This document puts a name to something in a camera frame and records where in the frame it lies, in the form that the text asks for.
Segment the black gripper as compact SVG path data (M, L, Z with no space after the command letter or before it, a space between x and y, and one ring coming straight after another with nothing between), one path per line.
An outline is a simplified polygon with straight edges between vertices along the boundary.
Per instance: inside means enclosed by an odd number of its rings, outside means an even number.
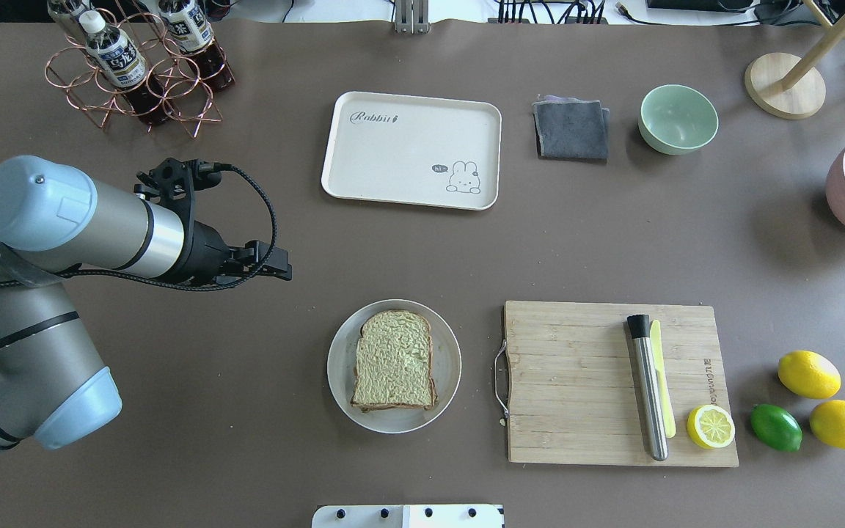
M262 241L248 241L244 247L229 247L213 227L192 221L182 252L173 265L173 284L196 288L235 287L256 274L282 281L293 279L288 253L271 253L265 263L260 263L262 258Z

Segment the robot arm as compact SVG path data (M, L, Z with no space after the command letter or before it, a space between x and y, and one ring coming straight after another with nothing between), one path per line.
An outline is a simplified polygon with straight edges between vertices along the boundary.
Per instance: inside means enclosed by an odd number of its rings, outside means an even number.
M70 165L20 155L0 164L0 453L27 438L59 449L114 420L122 401L66 281L105 275L213 292L256 275L289 281L268 241L224 242L197 221L195 194L235 165L167 159L130 193Z

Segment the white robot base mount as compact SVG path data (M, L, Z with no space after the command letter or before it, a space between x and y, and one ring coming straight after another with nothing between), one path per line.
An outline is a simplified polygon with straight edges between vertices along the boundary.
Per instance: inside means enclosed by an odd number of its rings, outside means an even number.
M504 527L502 505L325 505L312 527Z

